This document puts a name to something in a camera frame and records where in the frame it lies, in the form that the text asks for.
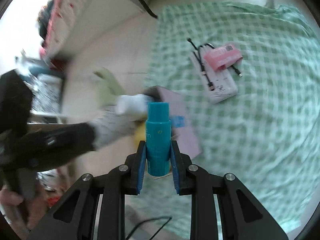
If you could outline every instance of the teal bottle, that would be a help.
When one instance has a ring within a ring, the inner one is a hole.
[[[146,154],[148,173],[160,177],[169,173],[171,146],[171,121],[169,104],[148,103],[146,120]]]

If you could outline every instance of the pink box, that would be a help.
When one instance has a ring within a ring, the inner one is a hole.
[[[217,71],[230,67],[242,59],[242,55],[233,44],[227,43],[206,53],[204,59],[214,71]]]

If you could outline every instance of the metal screw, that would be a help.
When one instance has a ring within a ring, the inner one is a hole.
[[[197,166],[197,165],[194,165],[194,164],[191,164],[191,165],[189,166],[189,170],[190,170],[190,171],[197,171],[197,170],[198,170],[198,166]]]
[[[125,164],[119,166],[119,171],[127,171],[129,167]]]
[[[236,176],[233,175],[232,173],[227,173],[226,174],[226,179],[227,180],[233,181],[233,180],[235,180],[235,178],[236,178]]]
[[[56,142],[56,138],[52,136],[47,140],[47,146],[51,146],[55,142]]]
[[[84,181],[88,181],[92,178],[92,175],[89,174],[89,173],[86,173],[86,174],[83,174],[81,179],[84,180]]]

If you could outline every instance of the human hand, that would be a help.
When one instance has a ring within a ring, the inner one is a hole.
[[[33,229],[39,220],[44,216],[47,211],[47,204],[44,200],[43,189],[38,185],[38,194],[32,200],[27,202],[27,208],[29,212],[27,228]],[[0,190],[0,204],[4,208],[6,217],[11,221],[11,227],[16,234],[21,238],[25,239],[25,230],[22,229],[21,222],[13,211],[12,207],[16,207],[24,201],[23,197],[15,192],[8,190],[5,186]]]

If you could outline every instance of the blue gripper pad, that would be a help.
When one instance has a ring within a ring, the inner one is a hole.
[[[174,154],[174,150],[172,147],[172,142],[171,142],[171,147],[170,147],[170,160],[171,160],[174,188],[176,189],[177,194],[179,194],[179,192],[180,192],[179,172],[178,172],[178,166],[177,166],[177,161],[176,161],[176,155]]]
[[[140,191],[142,189],[142,184],[143,184],[143,176],[144,176],[144,170],[146,167],[146,144],[143,146],[142,154],[141,154],[141,159],[140,159],[140,164],[139,164],[139,169],[138,169],[138,183],[137,183],[137,194],[140,194]]]

